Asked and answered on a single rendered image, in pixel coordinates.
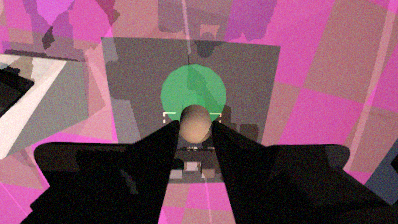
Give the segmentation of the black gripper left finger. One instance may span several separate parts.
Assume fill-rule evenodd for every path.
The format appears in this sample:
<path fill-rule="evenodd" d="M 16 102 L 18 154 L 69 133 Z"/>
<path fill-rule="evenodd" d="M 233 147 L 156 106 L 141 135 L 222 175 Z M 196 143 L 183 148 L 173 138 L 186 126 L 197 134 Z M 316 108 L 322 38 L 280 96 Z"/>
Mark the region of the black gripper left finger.
<path fill-rule="evenodd" d="M 55 182 L 122 184 L 136 224 L 158 224 L 179 136 L 173 120 L 134 143 L 43 143 L 34 160 Z"/>

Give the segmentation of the grey flat mat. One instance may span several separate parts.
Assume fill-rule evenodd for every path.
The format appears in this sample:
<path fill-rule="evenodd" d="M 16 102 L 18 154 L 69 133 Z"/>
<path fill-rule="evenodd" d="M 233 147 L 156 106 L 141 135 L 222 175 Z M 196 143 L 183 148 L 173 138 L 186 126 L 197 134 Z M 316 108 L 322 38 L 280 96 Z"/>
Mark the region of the grey flat mat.
<path fill-rule="evenodd" d="M 138 142 L 173 121 L 162 106 L 162 84 L 173 70 L 194 62 L 211 68 L 226 88 L 225 106 L 214 121 L 262 142 L 281 46 L 143 37 L 101 42 L 118 143 Z M 179 131 L 176 151 L 211 151 L 215 177 L 189 170 L 168 184 L 225 183 L 212 132 L 196 144 Z"/>

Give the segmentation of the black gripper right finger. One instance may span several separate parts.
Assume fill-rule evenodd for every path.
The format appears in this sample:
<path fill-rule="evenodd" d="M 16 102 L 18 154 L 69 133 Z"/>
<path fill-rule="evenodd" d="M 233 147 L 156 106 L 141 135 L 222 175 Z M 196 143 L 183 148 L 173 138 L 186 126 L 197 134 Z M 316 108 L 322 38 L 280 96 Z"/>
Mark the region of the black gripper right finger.
<path fill-rule="evenodd" d="M 350 149 L 338 144 L 258 144 L 226 125 L 212 122 L 212 138 L 235 224 L 258 224 L 281 171 L 340 167 Z"/>

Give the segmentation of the green glass bottle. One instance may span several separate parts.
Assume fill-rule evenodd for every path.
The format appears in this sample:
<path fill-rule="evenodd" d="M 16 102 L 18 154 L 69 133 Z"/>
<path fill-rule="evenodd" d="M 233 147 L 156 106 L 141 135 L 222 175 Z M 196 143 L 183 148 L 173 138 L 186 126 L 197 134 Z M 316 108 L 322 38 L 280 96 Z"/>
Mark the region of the green glass bottle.
<path fill-rule="evenodd" d="M 186 63 L 168 75 L 160 98 L 169 118 L 179 120 L 181 136 L 197 144 L 210 136 L 212 122 L 222 113 L 226 88 L 211 68 L 195 62 Z"/>

